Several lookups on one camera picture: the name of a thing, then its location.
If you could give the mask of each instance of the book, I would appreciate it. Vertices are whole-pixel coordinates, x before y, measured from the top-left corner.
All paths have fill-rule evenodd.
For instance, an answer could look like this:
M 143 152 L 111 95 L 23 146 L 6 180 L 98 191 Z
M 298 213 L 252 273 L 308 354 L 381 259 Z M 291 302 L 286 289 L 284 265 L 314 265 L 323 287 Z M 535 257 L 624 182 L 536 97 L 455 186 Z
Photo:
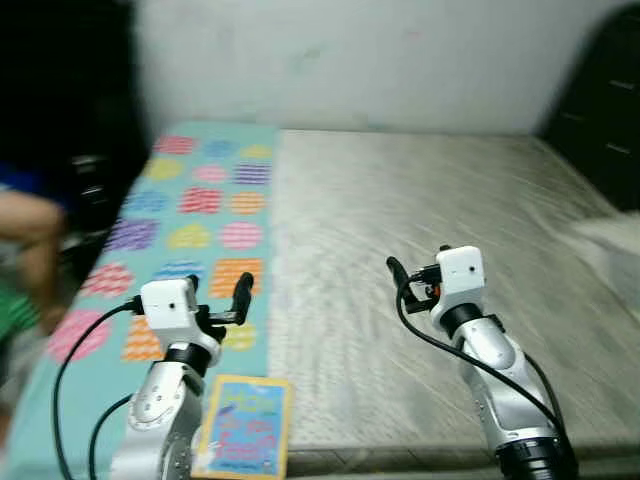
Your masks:
M 286 380 L 218 375 L 193 477 L 285 478 L 290 413 L 291 387 Z

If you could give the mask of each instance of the book cover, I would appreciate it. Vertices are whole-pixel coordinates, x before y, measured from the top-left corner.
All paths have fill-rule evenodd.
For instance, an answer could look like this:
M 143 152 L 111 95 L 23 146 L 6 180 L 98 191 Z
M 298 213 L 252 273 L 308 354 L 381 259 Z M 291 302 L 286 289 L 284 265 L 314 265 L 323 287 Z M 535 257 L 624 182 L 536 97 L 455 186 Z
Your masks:
M 285 478 L 290 409 L 286 380 L 218 375 L 192 475 Z

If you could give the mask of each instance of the teal sheet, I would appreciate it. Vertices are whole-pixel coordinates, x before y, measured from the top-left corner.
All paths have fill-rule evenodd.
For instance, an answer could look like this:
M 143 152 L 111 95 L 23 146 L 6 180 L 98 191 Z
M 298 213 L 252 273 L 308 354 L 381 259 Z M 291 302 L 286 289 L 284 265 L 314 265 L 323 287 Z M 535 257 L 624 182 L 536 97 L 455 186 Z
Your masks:
M 233 327 L 221 362 L 207 373 L 267 374 L 270 288 L 269 184 L 277 131 L 270 127 L 189 122 L 158 140 L 143 174 L 72 309 L 35 369 L 15 415 L 7 454 L 8 480 L 61 478 L 51 433 L 51 390 L 61 359 L 82 331 L 153 279 L 200 277 L 198 302 L 230 306 L 239 273 L 256 277 L 247 323 Z M 96 329 L 63 379 L 65 451 L 77 479 L 88 478 L 91 430 L 113 402 L 135 391 L 161 356 L 142 318 L 121 313 Z M 209 396 L 205 392 L 203 399 Z M 124 434 L 125 409 L 105 423 L 97 449 L 106 478 Z

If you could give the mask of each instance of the yellow circle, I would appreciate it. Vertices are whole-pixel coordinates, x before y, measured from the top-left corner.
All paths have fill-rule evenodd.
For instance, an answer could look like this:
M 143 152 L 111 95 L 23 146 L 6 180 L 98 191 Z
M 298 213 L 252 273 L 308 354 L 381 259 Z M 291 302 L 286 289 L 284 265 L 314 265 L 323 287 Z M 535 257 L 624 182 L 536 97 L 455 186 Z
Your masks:
M 202 225 L 193 223 L 179 228 L 169 236 L 170 248 L 205 248 L 211 243 L 212 235 Z
M 245 158 L 269 158 L 271 157 L 271 148 L 266 145 L 251 145 L 240 152 Z
M 245 323 L 240 326 L 230 325 L 227 327 L 227 336 L 224 338 L 223 348 L 243 352 L 256 344 L 256 337 L 256 327 L 251 323 Z
M 231 197 L 231 211 L 239 215 L 258 213 L 264 205 L 264 195 L 257 192 L 240 192 Z
M 145 175 L 152 180 L 168 180 L 182 173 L 182 163 L 172 158 L 156 158 L 145 171 Z

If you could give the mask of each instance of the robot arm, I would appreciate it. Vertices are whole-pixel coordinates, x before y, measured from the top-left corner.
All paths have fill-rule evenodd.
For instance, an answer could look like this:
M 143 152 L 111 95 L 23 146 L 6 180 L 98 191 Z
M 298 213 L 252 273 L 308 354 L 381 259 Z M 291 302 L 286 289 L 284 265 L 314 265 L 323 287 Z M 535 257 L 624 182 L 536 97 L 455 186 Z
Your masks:
M 482 313 L 485 277 L 479 249 L 442 248 L 435 265 L 411 277 L 395 258 L 387 265 L 399 289 L 412 282 L 426 285 L 427 300 L 419 301 L 410 288 L 398 292 L 407 312 L 429 311 L 433 326 L 447 333 L 455 349 L 514 381 L 542 404 L 547 402 L 529 375 L 520 346 L 505 334 L 495 315 Z M 505 478 L 577 478 L 566 434 L 540 408 L 485 369 L 462 362 L 460 370 Z
M 231 310 L 211 315 L 196 305 L 197 277 L 142 287 L 149 327 L 166 350 L 129 402 L 125 438 L 113 457 L 111 480 L 186 480 L 191 440 L 202 420 L 203 377 L 220 359 L 224 324 L 244 323 L 253 277 L 244 273 Z

